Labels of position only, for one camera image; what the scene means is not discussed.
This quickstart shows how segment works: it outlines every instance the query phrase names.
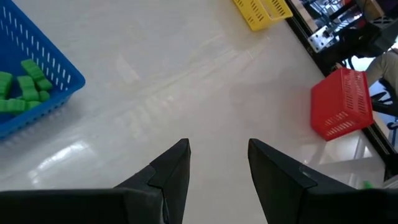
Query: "blue basket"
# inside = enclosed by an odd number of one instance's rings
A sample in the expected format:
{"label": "blue basket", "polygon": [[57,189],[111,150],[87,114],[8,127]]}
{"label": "blue basket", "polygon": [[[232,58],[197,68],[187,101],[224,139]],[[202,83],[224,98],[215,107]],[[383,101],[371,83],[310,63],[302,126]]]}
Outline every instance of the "blue basket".
{"label": "blue basket", "polygon": [[[85,85],[83,75],[11,1],[0,0],[0,72],[25,75],[21,61],[32,59],[53,84],[51,99],[18,116],[0,114],[0,138],[23,128],[64,104]],[[21,96],[17,82],[11,98]]]}

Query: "red basket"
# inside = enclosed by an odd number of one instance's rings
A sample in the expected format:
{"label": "red basket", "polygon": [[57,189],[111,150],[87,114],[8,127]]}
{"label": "red basket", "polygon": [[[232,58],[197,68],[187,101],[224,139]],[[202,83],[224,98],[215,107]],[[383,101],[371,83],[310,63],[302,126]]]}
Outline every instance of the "red basket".
{"label": "red basket", "polygon": [[329,141],[373,123],[365,72],[334,71],[311,89],[311,127]]}

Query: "black metal rail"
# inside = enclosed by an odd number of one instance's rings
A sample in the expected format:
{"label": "black metal rail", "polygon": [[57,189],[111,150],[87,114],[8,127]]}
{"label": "black metal rail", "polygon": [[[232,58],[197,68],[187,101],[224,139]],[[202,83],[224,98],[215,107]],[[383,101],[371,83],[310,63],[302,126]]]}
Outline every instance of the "black metal rail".
{"label": "black metal rail", "polygon": [[[326,64],[322,58],[313,51],[307,40],[308,37],[313,34],[312,30],[309,28],[292,1],[286,0],[286,3],[289,5],[290,10],[292,10],[294,15],[292,18],[287,19],[287,23],[297,38],[301,41],[303,47],[307,50],[315,64],[321,70],[322,74],[325,77],[328,76],[336,69],[335,65]],[[388,180],[391,177],[398,175],[398,153],[382,133],[379,126],[375,123],[368,128],[364,128],[362,131],[386,165],[384,180]]]}

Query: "blue plastic basket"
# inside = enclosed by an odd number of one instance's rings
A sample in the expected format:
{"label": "blue plastic basket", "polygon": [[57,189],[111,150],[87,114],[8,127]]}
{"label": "blue plastic basket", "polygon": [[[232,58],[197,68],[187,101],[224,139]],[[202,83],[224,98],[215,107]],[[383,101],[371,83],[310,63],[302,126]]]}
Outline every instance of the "blue plastic basket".
{"label": "blue plastic basket", "polygon": [[[0,114],[0,138],[23,128],[69,100],[85,85],[83,75],[11,1],[0,0],[0,71],[25,75],[21,61],[33,59],[53,84],[51,99],[18,116]],[[21,95],[13,81],[10,97]]]}

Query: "yellow basket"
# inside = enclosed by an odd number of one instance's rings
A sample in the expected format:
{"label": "yellow basket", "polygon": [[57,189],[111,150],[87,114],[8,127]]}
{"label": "yellow basket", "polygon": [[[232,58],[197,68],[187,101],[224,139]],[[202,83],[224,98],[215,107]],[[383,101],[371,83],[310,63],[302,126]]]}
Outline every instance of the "yellow basket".
{"label": "yellow basket", "polygon": [[234,0],[244,19],[253,31],[292,17],[292,11],[284,0]]}

